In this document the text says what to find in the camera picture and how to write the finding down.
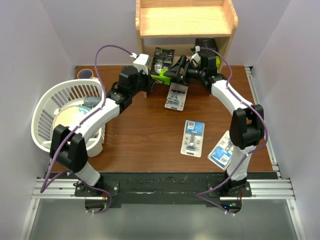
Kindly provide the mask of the black green razor box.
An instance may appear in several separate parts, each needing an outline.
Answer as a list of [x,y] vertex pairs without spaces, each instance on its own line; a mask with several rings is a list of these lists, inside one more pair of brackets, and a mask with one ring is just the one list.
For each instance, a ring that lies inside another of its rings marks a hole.
[[174,49],[156,47],[152,58],[150,76],[156,83],[170,85],[171,79],[164,76],[165,72],[173,65]]
[[195,54],[196,63],[202,68],[207,68],[208,71],[217,72],[221,61],[220,57],[216,54],[218,47],[214,38],[196,38],[195,39]]

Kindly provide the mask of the white Gillette razor blister pack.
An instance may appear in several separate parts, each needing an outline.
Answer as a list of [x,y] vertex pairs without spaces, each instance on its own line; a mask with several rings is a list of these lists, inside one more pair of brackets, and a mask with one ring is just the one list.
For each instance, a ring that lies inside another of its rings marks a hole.
[[182,112],[184,110],[188,86],[172,82],[164,104],[166,109]]

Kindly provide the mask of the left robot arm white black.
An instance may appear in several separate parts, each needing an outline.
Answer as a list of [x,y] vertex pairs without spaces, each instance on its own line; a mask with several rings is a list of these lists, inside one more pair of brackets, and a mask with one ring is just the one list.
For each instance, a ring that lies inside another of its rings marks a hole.
[[152,90],[154,80],[147,66],[125,66],[109,92],[103,92],[98,103],[84,118],[69,126],[54,128],[49,156],[86,183],[86,191],[99,196],[104,190],[101,175],[89,164],[86,144],[106,123],[127,109],[139,92]]

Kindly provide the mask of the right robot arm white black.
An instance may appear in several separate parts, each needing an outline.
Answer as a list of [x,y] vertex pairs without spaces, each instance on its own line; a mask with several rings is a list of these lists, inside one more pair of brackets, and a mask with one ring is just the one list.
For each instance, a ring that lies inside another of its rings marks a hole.
[[182,55],[164,76],[185,85],[190,79],[201,81],[209,93],[230,112],[229,139],[233,152],[224,173],[224,181],[216,189],[222,195],[233,197],[245,187],[251,156],[261,148],[261,140],[268,140],[268,130],[263,107],[242,97],[231,86],[230,79],[217,72],[218,57],[218,54],[201,55],[199,60],[195,60]]

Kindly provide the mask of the blue razor blister pack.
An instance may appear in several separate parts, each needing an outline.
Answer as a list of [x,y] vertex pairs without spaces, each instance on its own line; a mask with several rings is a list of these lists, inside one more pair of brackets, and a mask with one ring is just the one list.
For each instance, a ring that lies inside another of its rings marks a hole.
[[222,170],[226,170],[231,162],[233,149],[234,145],[230,139],[230,132],[227,130],[207,158]]
[[186,120],[180,153],[200,158],[202,156],[204,132],[205,124],[203,122]]

